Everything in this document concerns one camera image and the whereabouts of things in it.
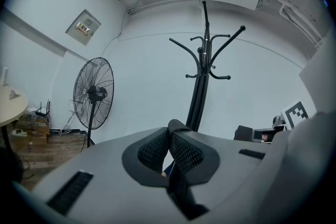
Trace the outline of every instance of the wooden floor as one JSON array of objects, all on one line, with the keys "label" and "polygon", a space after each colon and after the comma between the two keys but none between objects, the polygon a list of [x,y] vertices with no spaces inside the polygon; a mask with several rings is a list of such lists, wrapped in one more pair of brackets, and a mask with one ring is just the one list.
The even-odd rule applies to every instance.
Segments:
[{"label": "wooden floor", "polygon": [[32,188],[49,172],[80,153],[84,142],[84,134],[50,135],[45,146],[21,147],[13,151],[23,160],[24,168],[21,184],[28,190]]}]

